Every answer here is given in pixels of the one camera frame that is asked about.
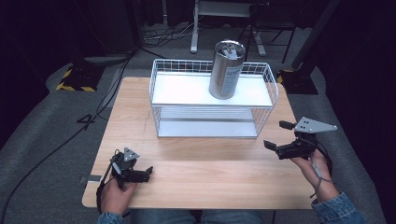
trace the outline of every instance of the dark background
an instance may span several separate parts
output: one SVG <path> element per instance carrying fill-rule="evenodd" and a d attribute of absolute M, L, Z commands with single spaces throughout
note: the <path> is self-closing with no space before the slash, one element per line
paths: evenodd
<path fill-rule="evenodd" d="M 161 0 L 119 1 L 111 10 L 119 21 L 106 23 L 106 1 L 2 1 L 0 5 L 0 148 L 23 118 L 47 94 L 54 71 L 82 57 L 109 52 L 97 41 L 126 51 L 139 45 L 141 22 L 163 22 Z M 170 25 L 191 21 L 183 8 L 193 1 L 167 1 Z M 313 26 L 325 1 L 309 9 L 302 26 Z M 346 135 L 375 182 L 387 221 L 395 201 L 393 113 L 396 87 L 396 17 L 390 1 L 341 1 L 304 62 L 314 62 L 326 79 L 327 96 Z M 113 35 L 125 36 L 114 42 Z"/>

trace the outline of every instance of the black equipment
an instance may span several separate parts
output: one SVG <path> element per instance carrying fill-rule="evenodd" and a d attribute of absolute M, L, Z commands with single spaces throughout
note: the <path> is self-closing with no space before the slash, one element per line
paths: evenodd
<path fill-rule="evenodd" d="M 302 157 L 306 160 L 317 149 L 325 157 L 329 171 L 332 173 L 332 161 L 324 146 L 318 141 L 316 133 L 324 133 L 337 130 L 337 126 L 322 123 L 313 119 L 302 117 L 298 123 L 290 123 L 284 120 L 279 122 L 279 126 L 292 130 L 296 139 L 290 144 L 278 147 L 276 144 L 264 140 L 264 146 L 273 150 L 280 160 Z"/>
<path fill-rule="evenodd" d="M 106 185 L 105 181 L 110 168 L 112 168 L 111 175 L 113 176 L 113 178 L 117 179 L 120 189 L 123 189 L 123 185 L 125 182 L 130 182 L 130 183 L 149 182 L 149 176 L 152 173 L 153 167 L 150 166 L 146 171 L 134 170 L 134 165 L 137 162 L 137 158 L 139 158 L 139 155 L 133 152 L 128 147 L 124 148 L 124 153 L 118 151 L 111 158 L 105 176 L 102 178 L 102 181 L 96 191 L 96 206 L 99 211 L 99 214 L 102 214 L 102 209 L 101 209 L 102 192 Z"/>

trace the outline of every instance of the canister lid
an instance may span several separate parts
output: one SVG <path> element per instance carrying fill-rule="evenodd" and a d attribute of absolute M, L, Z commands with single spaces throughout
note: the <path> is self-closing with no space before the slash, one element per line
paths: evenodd
<path fill-rule="evenodd" d="M 223 40 L 215 46 L 216 53 L 221 56 L 236 60 L 245 57 L 245 47 L 234 40 Z"/>

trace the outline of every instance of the gray carpet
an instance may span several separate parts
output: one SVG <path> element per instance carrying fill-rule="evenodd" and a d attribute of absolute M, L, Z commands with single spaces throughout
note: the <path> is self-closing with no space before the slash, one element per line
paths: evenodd
<path fill-rule="evenodd" d="M 224 38 L 236 39 L 239 32 L 240 29 L 235 28 L 202 31 L 196 54 L 190 54 L 190 36 L 149 50 L 169 59 L 212 60 L 215 44 Z M 260 57 L 254 46 L 251 46 L 248 60 L 267 62 L 274 73 L 290 68 L 309 32 L 309 29 L 296 32 L 284 64 L 281 63 L 284 52 L 282 47 L 266 48 L 268 55 Z M 148 77 L 155 58 L 158 57 L 139 50 L 129 62 L 124 75 Z M 120 70 L 120 65 L 107 67 L 97 92 L 56 91 L 55 88 L 69 65 L 61 67 L 48 78 L 50 94 L 24 119 L 0 151 L 2 208 L 21 178 L 83 127 L 77 120 L 87 114 L 95 115 L 97 108 L 102 108 L 101 102 Z M 334 181 L 362 211 L 368 223 L 386 223 L 375 186 L 355 155 L 325 95 L 323 76 L 316 69 L 311 77 L 319 95 L 288 96 L 295 118 L 305 116 L 338 126 L 337 132 L 318 135 L 319 141 L 326 146 L 332 157 Z M 104 109 L 102 117 L 109 117 L 111 105 L 112 103 Z M 81 198 L 85 178 L 91 172 L 105 128 L 106 120 L 96 119 L 87 131 L 82 131 L 39 165 L 11 198 L 6 223 L 94 223 L 98 217 L 96 209 L 84 207 Z M 263 211 L 263 216 L 267 223 L 271 223 L 272 211 Z M 318 220 L 311 210 L 282 210 L 276 211 L 276 223 L 318 223 Z"/>

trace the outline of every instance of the hand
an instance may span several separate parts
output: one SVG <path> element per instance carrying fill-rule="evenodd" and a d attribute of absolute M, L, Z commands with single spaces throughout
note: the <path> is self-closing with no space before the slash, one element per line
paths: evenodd
<path fill-rule="evenodd" d="M 300 167 L 305 179 L 312 185 L 314 190 L 317 191 L 316 194 L 319 203 L 335 198 L 340 194 L 333 182 L 329 182 L 325 180 L 322 180 L 320 182 L 317 173 L 312 167 L 312 163 L 314 163 L 320 170 L 322 177 L 324 179 L 330 181 L 332 180 L 332 178 L 330 177 L 329 168 L 327 166 L 326 159 L 318 150 L 314 151 L 312 160 L 309 159 L 307 161 L 301 157 L 292 158 L 290 160 L 296 163 Z"/>
<path fill-rule="evenodd" d="M 137 183 L 128 183 L 128 185 L 124 185 L 124 189 L 120 189 L 117 179 L 111 179 L 102 192 L 102 212 L 117 213 L 122 216 L 122 213 L 128 207 L 129 201 L 131 201 L 132 195 L 134 195 L 136 187 Z"/>

